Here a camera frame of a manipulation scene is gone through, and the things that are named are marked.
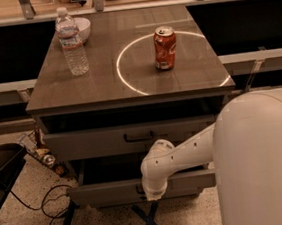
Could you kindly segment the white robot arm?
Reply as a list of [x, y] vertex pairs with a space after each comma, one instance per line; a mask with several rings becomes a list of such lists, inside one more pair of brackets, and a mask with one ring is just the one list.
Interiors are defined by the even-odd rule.
[[236, 97], [178, 146], [156, 141], [141, 163], [147, 199], [160, 199], [174, 173], [209, 162], [222, 225], [282, 225], [282, 88]]

